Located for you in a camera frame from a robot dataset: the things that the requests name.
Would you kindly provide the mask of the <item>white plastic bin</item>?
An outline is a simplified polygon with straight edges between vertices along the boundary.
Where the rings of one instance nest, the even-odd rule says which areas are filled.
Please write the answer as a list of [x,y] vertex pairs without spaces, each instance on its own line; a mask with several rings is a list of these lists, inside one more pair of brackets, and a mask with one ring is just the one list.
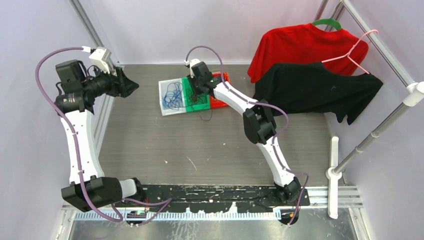
[[186,113],[182,78],[159,81],[158,92],[162,116]]

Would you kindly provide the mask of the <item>green plastic bin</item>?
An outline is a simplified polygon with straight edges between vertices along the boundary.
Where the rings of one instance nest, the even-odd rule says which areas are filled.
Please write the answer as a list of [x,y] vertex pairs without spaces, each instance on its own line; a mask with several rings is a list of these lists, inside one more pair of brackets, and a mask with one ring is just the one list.
[[182,85],[186,112],[205,111],[211,108],[209,95],[204,93],[196,95],[187,77],[182,78]]

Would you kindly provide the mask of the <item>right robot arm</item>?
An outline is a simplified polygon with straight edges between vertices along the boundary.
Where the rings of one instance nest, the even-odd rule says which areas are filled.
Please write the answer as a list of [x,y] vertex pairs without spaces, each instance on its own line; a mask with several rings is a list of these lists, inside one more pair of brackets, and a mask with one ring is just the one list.
[[184,63],[189,69],[187,78],[195,94],[212,96],[242,116],[246,138],[260,149],[271,169],[279,202],[291,205],[298,199],[302,186],[279,146],[277,125],[270,104],[265,100],[257,101],[248,97],[222,76],[213,76],[207,65],[199,59],[186,60]]

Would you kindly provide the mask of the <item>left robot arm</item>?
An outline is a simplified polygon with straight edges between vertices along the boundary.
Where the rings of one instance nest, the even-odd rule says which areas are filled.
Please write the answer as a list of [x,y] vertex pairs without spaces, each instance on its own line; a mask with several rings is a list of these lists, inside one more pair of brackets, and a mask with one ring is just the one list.
[[92,209],[86,196],[96,208],[125,198],[133,206],[141,206],[146,200],[146,193],[137,178],[118,180],[105,176],[96,155],[92,126],[97,97],[106,94],[126,98],[139,85],[130,80],[119,66],[105,72],[97,67],[95,75],[91,76],[82,61],[69,60],[57,64],[55,70],[63,91],[54,104],[64,114],[61,122],[66,132],[71,170],[69,186],[61,189],[62,198],[82,212]]

